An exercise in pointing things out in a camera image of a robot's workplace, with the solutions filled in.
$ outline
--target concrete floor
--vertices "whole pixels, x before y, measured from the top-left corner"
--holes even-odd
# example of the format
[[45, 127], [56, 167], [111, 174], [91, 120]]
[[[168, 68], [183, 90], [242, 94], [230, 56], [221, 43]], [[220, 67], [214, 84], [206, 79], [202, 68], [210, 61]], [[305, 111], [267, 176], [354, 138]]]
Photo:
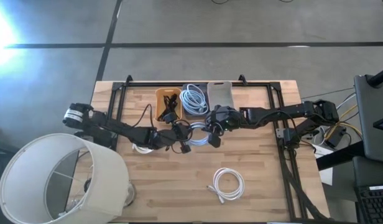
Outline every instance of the concrete floor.
[[[115, 5], [116, 0], [0, 0], [0, 46], [105, 43]], [[123, 0], [113, 37], [113, 43], [121, 42], [383, 42], [383, 3]], [[90, 102], [102, 53], [103, 48], [0, 49], [0, 138], [21, 147], [45, 134], [73, 133], [62, 124], [63, 115], [72, 102]], [[352, 87], [353, 76], [382, 69], [383, 47], [111, 49], [103, 80], [223, 80], [244, 74], [250, 80], [297, 80], [306, 98]], [[322, 98], [340, 103], [350, 93]], [[351, 123], [359, 126], [359, 119]], [[343, 209], [344, 198], [328, 199], [331, 216], [354, 218], [350, 204]]]

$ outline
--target keyboard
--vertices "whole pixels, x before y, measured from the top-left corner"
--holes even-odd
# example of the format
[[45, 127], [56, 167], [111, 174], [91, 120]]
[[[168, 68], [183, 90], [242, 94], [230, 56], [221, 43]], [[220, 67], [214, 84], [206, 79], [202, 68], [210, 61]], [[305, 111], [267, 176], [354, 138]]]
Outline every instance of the keyboard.
[[366, 223], [383, 223], [383, 185], [358, 187], [356, 195]]

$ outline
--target orange bin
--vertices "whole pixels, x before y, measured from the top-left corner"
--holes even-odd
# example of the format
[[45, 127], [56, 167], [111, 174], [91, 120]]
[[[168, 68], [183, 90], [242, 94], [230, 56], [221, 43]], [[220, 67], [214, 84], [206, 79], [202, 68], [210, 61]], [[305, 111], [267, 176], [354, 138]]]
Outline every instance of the orange bin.
[[[155, 91], [155, 120], [159, 118], [159, 116], [164, 112], [165, 110], [165, 103], [164, 103], [164, 96], [169, 96], [171, 97], [174, 93], [178, 95], [177, 97], [177, 107], [175, 108], [175, 112], [178, 115], [178, 119], [183, 118], [183, 110], [182, 110], [182, 102], [180, 100], [180, 93], [182, 92], [181, 89], [179, 88], [159, 88], [158, 90]], [[165, 124], [165, 121], [157, 121], [159, 123]]]

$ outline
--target wooden table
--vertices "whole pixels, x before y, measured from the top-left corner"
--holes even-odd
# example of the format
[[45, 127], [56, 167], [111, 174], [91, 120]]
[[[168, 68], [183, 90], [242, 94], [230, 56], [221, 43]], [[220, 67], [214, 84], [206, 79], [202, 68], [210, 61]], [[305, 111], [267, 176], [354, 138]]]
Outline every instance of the wooden table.
[[[300, 103], [296, 81], [280, 81], [285, 105]], [[112, 82], [97, 82], [92, 106], [107, 111]], [[158, 87], [128, 87], [122, 122], [134, 124], [148, 103], [155, 109]], [[233, 87], [236, 109], [241, 106], [270, 108], [267, 90], [263, 87]], [[141, 126], [149, 126], [149, 113]], [[168, 128], [155, 122], [159, 129]], [[196, 131], [196, 138], [205, 133]], [[115, 222], [266, 222], [289, 221], [279, 155], [271, 124], [250, 130], [227, 132], [220, 148], [193, 146], [188, 154], [158, 150], [139, 154], [124, 137], [119, 138], [117, 152], [124, 158], [132, 183], [136, 186], [134, 203], [124, 209]], [[297, 149], [297, 162], [302, 187], [320, 212], [329, 216], [313, 151]], [[90, 159], [80, 159], [75, 177], [85, 178]], [[245, 180], [245, 192], [239, 200], [220, 204], [217, 195], [207, 190], [213, 174], [221, 167], [237, 170]], [[234, 190], [236, 179], [222, 176], [220, 188]], [[297, 199], [293, 195], [298, 212]]]

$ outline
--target lamp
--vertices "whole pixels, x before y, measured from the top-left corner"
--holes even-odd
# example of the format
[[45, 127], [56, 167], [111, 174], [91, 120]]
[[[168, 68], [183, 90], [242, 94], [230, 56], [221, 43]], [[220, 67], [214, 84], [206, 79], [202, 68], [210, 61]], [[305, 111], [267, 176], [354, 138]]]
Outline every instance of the lamp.
[[[45, 197], [49, 179], [66, 157], [85, 148], [93, 161], [88, 190], [73, 209], [53, 219]], [[0, 206], [18, 224], [107, 223], [122, 214], [129, 186], [127, 167], [116, 152], [69, 134], [50, 134], [28, 143], [8, 163]]]

